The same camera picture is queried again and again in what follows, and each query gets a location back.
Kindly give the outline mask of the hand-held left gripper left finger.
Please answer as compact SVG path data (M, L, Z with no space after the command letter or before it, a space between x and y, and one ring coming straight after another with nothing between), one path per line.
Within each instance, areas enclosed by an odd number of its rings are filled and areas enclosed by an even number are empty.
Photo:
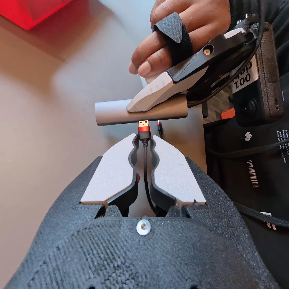
M132 133L102 156L80 202L129 207L138 195L136 152L138 135Z

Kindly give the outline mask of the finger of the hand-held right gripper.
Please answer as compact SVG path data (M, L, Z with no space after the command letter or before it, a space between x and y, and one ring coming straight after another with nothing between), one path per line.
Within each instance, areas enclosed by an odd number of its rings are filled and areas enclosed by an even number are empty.
M188 91L205 74L208 66L192 71L174 66L143 88L126 106L128 112L146 112L175 94Z

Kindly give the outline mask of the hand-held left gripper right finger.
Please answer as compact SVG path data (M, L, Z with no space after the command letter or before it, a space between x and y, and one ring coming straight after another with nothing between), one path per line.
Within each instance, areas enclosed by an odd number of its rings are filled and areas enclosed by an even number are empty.
M151 199L158 207L206 203L186 157L177 148L153 135L151 152Z

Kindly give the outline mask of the grey usb hub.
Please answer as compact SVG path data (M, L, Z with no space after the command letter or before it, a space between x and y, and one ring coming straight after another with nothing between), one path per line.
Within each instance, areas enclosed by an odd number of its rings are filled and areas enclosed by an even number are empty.
M188 106L185 95L174 96L146 112L128 112L131 99L95 103L98 126L186 118Z

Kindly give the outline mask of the red plastic bin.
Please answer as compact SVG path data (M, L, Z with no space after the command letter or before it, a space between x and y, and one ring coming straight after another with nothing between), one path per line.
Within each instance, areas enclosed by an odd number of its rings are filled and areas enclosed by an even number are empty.
M1 0L0 15L19 27L30 30L71 0Z

